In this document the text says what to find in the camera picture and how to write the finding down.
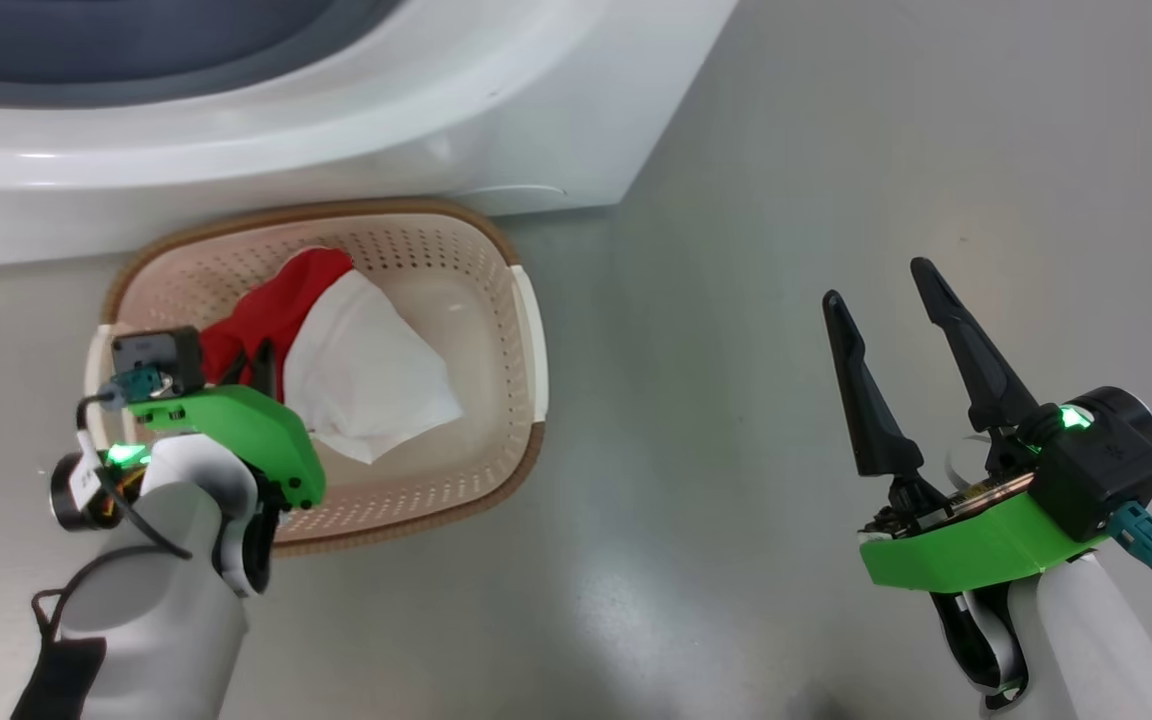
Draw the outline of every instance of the red and white cloth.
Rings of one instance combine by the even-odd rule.
[[[362,462],[463,414],[442,357],[339,250],[294,255],[200,340],[210,382],[268,340],[279,400],[316,439]]]

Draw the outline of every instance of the washing machine door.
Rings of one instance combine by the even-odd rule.
[[[414,142],[435,156],[607,1],[0,0],[0,190],[267,176]],[[73,41],[35,37],[35,14]]]
[[[346,50],[401,0],[0,0],[0,108],[175,100]]]

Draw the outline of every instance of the brown basket rim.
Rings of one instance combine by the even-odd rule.
[[[256,211],[256,213],[238,215],[227,220],[219,220],[214,223],[205,223],[200,227],[187,229],[187,232],[175,232],[169,236],[151,242],[143,247],[119,271],[114,282],[109,283],[109,291],[105,295],[101,305],[101,323],[118,323],[118,311],[123,305],[123,297],[132,279],[141,273],[151,262],[160,255],[179,249],[179,247],[192,245],[196,242],[227,236],[238,232],[250,232],[250,229],[270,227],[270,225],[300,223],[305,220],[321,220],[329,218],[347,218],[358,215],[394,215],[394,214],[434,214],[447,215],[470,223],[475,229],[485,234],[492,245],[500,252],[507,265],[521,265],[518,256],[513,250],[511,243],[502,233],[486,218],[475,213],[472,210],[462,209],[454,202],[425,199],[425,197],[411,197],[411,199],[394,200],[339,200],[339,202],[316,202],[311,205],[291,205],[288,209],[272,209]],[[410,536],[454,523],[457,520],[465,520],[468,516],[492,509],[506,498],[513,495],[521,486],[526,476],[535,468],[536,460],[540,456],[540,445],[545,437],[545,423],[532,423],[531,433],[526,438],[526,448],[522,452],[518,464],[513,469],[513,473],[500,483],[500,486],[484,497],[477,497],[470,502],[448,507],[448,509],[432,511],[430,515],[422,515],[419,518],[402,520],[399,523],[356,530],[331,538],[301,539],[301,541],[276,541],[274,540],[274,555],[276,558],[294,558],[300,555],[312,555],[316,552],[328,552],[357,547],[362,544],[377,541],[389,541],[391,539]]]

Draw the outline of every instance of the black cable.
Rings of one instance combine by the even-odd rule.
[[[104,400],[109,400],[109,393],[105,393],[105,395],[88,395],[78,401],[76,424],[78,425],[79,433],[88,432],[88,406],[91,406],[92,402],[101,402]],[[92,471],[96,473],[96,479],[99,480],[101,490],[105,491],[105,495],[108,495],[109,500],[114,501],[114,505],[123,511],[124,518],[127,518],[129,523],[136,525],[136,529],[141,530],[141,532],[145,535],[151,543],[168,551],[172,555],[177,556],[180,560],[189,560],[194,556],[192,552],[180,547],[179,544],[170,541],[170,539],[166,538],[164,533],[156,530],[154,525],[150,525],[150,523],[141,516],[141,513],[132,508],[132,503],[127,501],[123,493],[119,492],[114,479],[109,478],[109,473],[106,473],[104,467],[97,467]]]
[[[41,591],[33,596],[33,600],[29,602],[29,606],[33,609],[33,616],[38,621],[38,632],[41,635],[41,642],[44,644],[55,642],[56,632],[60,629],[60,614],[65,612],[65,604],[69,602],[69,597],[74,594],[74,591],[78,589],[78,584],[83,579],[88,578],[97,569],[101,568],[103,564],[109,564],[115,560],[122,560],[124,558],[131,558],[136,555],[154,555],[154,553],[170,553],[168,548],[156,546],[156,544],[134,544],[131,547],[120,547],[118,550],[112,550],[106,552],[105,555],[97,556],[88,564],[83,564],[77,573],[74,574],[73,578],[69,578],[68,583],[65,583],[65,588],[55,588],[50,591]],[[51,612],[51,619],[48,619],[44,612],[41,612],[41,606],[38,602],[45,597],[58,596],[56,607]]]

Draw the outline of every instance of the green plastic bracket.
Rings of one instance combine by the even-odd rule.
[[[260,392],[218,386],[173,400],[137,402],[128,410],[147,429],[196,430],[214,439],[280,484],[293,506],[323,502],[326,475],[305,423]]]
[[[861,545],[877,585],[955,593],[1028,578],[1094,547],[1071,541],[1029,493],[932,532]]]

